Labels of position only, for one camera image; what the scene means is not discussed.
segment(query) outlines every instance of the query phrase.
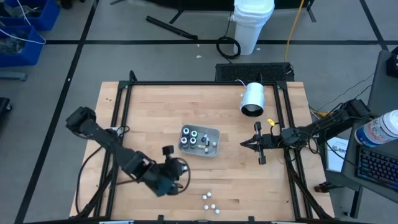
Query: white bucket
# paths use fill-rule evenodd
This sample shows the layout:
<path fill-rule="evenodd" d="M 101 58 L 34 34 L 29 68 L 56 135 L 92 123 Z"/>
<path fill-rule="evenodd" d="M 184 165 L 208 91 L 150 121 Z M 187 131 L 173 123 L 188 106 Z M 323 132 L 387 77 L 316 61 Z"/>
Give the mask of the white bucket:
<path fill-rule="evenodd" d="M 274 0 L 235 0 L 234 5 L 235 40 L 241 46 L 241 55 L 250 55 L 262 27 L 274 12 Z M 234 45 L 234 53 L 237 52 L 238 48 Z"/>

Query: yellow cable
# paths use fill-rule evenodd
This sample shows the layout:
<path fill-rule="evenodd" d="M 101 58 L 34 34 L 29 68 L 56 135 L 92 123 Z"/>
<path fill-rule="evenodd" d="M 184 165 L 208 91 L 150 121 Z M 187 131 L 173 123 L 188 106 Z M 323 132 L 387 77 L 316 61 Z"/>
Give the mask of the yellow cable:
<path fill-rule="evenodd" d="M 286 60 L 287 60 L 287 52 L 289 51 L 290 40 L 291 40 L 291 38 L 293 36 L 294 27 L 296 26 L 296 23 L 297 23 L 297 21 L 299 19 L 299 16 L 300 16 L 300 13 L 301 13 L 301 8 L 303 8 L 303 3 L 304 3 L 304 0 L 301 0 L 300 7 L 298 8 L 298 12 L 297 12 L 296 18 L 294 19 L 294 23 L 293 23 L 292 29 L 290 30 L 289 39 L 287 39 L 284 62 L 286 62 Z"/>

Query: black keyboard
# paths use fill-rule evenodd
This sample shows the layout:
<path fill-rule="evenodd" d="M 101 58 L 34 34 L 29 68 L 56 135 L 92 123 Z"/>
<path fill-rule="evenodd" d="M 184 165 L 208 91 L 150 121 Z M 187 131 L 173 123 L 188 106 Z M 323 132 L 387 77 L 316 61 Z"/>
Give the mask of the black keyboard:
<path fill-rule="evenodd" d="M 356 176 L 393 189 L 398 189 L 398 159 L 379 154 L 366 147 L 358 150 Z"/>

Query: blue crate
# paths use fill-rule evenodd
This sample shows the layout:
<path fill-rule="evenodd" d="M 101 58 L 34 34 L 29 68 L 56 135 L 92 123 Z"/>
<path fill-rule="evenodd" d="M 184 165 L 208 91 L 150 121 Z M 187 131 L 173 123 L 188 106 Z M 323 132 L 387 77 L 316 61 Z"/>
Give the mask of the blue crate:
<path fill-rule="evenodd" d="M 32 26 L 0 27 L 0 29 L 10 35 L 17 31 L 23 31 L 28 34 L 28 40 L 43 42 L 43 39 Z M 0 39 L 3 38 L 8 38 L 8 36 L 0 32 Z M 39 60 L 42 47 L 42 44 L 26 42 L 24 49 L 19 54 L 0 54 L 0 67 L 35 65 Z"/>
<path fill-rule="evenodd" d="M 22 5 L 27 5 L 30 8 L 44 6 L 40 17 L 28 17 L 29 22 L 36 28 L 36 30 L 51 30 L 60 14 L 60 7 L 54 0 L 19 0 Z M 17 7 L 16 0 L 5 0 L 5 4 L 11 7 Z M 0 21 L 6 26 L 26 26 L 28 25 L 24 18 L 3 17 Z"/>

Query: wooden table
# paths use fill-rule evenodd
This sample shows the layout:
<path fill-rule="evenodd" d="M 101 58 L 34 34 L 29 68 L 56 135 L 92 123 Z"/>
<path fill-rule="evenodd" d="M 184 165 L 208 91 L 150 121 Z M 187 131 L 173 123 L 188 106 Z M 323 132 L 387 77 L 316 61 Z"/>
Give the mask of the wooden table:
<path fill-rule="evenodd" d="M 110 125 L 118 83 L 102 84 L 96 106 L 97 122 L 107 128 Z M 296 126 L 311 123 L 307 97 L 303 83 L 288 83 L 289 96 Z M 287 170 L 282 149 L 264 151 L 267 164 L 258 164 L 258 153 L 241 147 L 240 142 L 251 139 L 254 122 L 262 122 L 263 133 L 269 133 L 267 118 L 278 121 L 272 87 L 265 88 L 264 114 L 258 118 L 243 115 L 238 106 L 243 86 L 142 86 L 132 88 L 127 125 L 130 131 L 124 137 L 124 146 L 142 151 L 159 162 L 164 161 L 162 147 L 177 146 L 181 127 L 194 124 L 216 128 L 221 133 L 220 150 L 215 158 L 182 154 L 175 147 L 174 157 L 186 159 L 192 170 L 189 188 L 178 196 L 157 198 L 144 184 L 119 185 L 116 189 L 112 219 L 156 220 L 164 215 L 165 220 L 247 220 L 254 216 L 261 220 L 294 220 Z M 287 123 L 283 93 L 280 92 Z M 89 141 L 85 159 L 98 148 Z M 325 181 L 321 158 L 304 148 L 301 152 L 309 191 L 325 211 L 334 217 L 329 194 L 316 193 L 313 186 Z M 90 200 L 100 179 L 104 150 L 87 163 L 82 177 L 80 208 Z M 118 182 L 129 177 L 119 172 Z M 186 175 L 181 183 L 187 180 Z M 203 194 L 213 196 L 203 200 Z M 297 188 L 300 213 L 305 209 L 300 190 Z M 104 194 L 101 214 L 104 214 L 108 193 Z M 221 210 L 205 211 L 204 205 L 215 204 Z M 71 215 L 75 214 L 72 206 Z"/>

